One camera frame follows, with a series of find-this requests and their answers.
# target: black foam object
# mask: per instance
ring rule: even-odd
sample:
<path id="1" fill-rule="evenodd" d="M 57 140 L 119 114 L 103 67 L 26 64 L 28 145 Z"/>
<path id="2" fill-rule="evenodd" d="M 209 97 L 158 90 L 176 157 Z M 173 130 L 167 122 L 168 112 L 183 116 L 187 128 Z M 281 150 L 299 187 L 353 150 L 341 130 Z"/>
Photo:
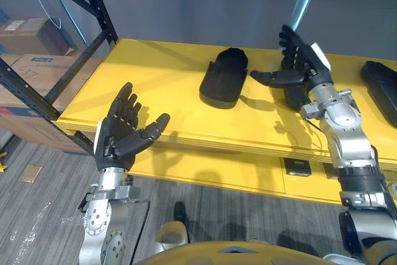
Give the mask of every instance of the black foam object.
<path id="1" fill-rule="evenodd" d="M 397 73 L 380 62 L 367 61 L 361 75 L 380 112 L 397 128 Z"/>
<path id="2" fill-rule="evenodd" d="M 219 109 L 233 108 L 247 76 L 248 58 L 244 51 L 229 48 L 210 62 L 200 85 L 201 100 Z"/>

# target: metal shelf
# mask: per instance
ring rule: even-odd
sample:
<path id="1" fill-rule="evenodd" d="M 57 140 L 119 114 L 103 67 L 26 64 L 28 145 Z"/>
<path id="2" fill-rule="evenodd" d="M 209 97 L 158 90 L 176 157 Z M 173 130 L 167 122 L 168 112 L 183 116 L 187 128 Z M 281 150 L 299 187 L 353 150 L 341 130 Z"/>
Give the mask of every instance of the metal shelf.
<path id="1" fill-rule="evenodd" d="M 64 133 L 52 121 L 57 120 L 61 115 L 52 104 L 60 96 L 65 87 L 76 76 L 82 66 L 99 48 L 104 40 L 107 40 L 112 48 L 118 40 L 116 31 L 107 13 L 103 0 L 72 0 L 87 12 L 96 17 L 102 32 L 88 45 L 88 47 L 79 55 L 78 59 L 69 67 L 66 73 L 51 88 L 45 97 L 42 97 L 32 86 L 22 79 L 4 60 L 0 58 L 0 83 L 13 95 L 15 95 L 24 104 L 34 110 L 47 122 L 52 124 L 56 129 Z M 93 155 L 93 143 L 80 131 L 74 135 L 66 135 L 81 148 Z"/>

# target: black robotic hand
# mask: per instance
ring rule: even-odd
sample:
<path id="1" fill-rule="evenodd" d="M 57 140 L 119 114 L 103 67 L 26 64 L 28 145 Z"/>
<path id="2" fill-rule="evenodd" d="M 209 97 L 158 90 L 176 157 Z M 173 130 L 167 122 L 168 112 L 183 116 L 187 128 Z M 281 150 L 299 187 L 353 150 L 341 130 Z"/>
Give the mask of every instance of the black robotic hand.
<path id="1" fill-rule="evenodd" d="M 161 114 L 146 128 L 136 130 L 138 125 L 139 102 L 131 94 L 132 84 L 126 83 L 117 94 L 107 117 L 102 121 L 95 150 L 98 170 L 109 167 L 124 168 L 129 171 L 135 155 L 157 140 L 166 128 L 170 116 Z"/>
<path id="2" fill-rule="evenodd" d="M 283 25 L 279 33 L 282 53 L 282 70 L 271 73 L 252 71 L 256 81 L 273 88 L 305 86 L 307 90 L 320 83 L 331 83 L 331 74 L 311 46 L 305 44 L 289 26 Z"/>

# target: yellow table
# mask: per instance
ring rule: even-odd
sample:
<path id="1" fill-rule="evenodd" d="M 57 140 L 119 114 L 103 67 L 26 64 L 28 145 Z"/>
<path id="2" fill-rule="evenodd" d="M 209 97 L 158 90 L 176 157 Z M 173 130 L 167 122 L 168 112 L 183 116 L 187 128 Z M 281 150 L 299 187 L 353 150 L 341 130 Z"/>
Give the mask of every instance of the yellow table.
<path id="1" fill-rule="evenodd" d="M 248 76 L 236 107 L 221 110 L 201 102 L 199 86 L 208 62 L 224 49 L 121 39 L 55 123 L 69 134 L 95 132 L 118 90 L 131 81 L 143 104 L 140 125 L 163 112 L 171 115 L 162 141 L 330 162 L 324 135 L 286 107 L 281 89 L 267 88 Z M 282 58 L 276 50 L 244 51 L 250 70 L 276 70 Z M 381 167 L 397 169 L 397 130 L 387 124 L 359 75 L 369 58 L 327 56 L 337 89 L 353 89 L 363 129 L 378 148 Z M 395 61 L 377 61 L 396 68 Z"/>
<path id="2" fill-rule="evenodd" d="M 312 175 L 288 175 L 283 159 L 255 153 L 150 148 L 136 156 L 134 175 L 223 187 L 256 194 L 340 204 L 337 179 L 323 164 L 310 162 Z"/>

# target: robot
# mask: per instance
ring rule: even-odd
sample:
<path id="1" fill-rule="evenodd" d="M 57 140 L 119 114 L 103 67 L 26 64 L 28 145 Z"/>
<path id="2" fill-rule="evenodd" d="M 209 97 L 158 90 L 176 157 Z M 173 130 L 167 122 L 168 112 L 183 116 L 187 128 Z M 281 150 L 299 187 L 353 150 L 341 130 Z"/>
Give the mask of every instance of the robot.
<path id="1" fill-rule="evenodd" d="M 377 150 L 362 131 L 361 114 L 352 91 L 336 91 L 331 65 L 316 43 L 305 44 L 286 25 L 279 36 L 284 48 L 282 70 L 252 71 L 251 76 L 271 88 L 299 90 L 301 117 L 309 123 L 310 119 L 319 120 L 320 128 L 316 128 L 328 140 L 341 184 L 341 202 L 347 207 L 339 214 L 339 223 L 344 247 L 354 259 L 340 264 L 397 264 L 397 208 L 380 171 Z M 132 186 L 127 172 L 135 155 L 154 143 L 170 119 L 163 114 L 145 129 L 136 130 L 141 105 L 135 103 L 136 95 L 131 92 L 132 84 L 124 85 L 107 117 L 98 125 L 94 150 L 100 178 L 80 206 L 87 205 L 80 265 L 122 263 L 130 218 L 127 204 L 139 198 L 139 189 Z M 178 237 L 165 243 L 161 235 L 171 235 L 169 232 Z M 137 264 L 332 264 L 260 242 L 187 244 L 183 223 L 167 223 L 156 238 L 158 254 Z"/>

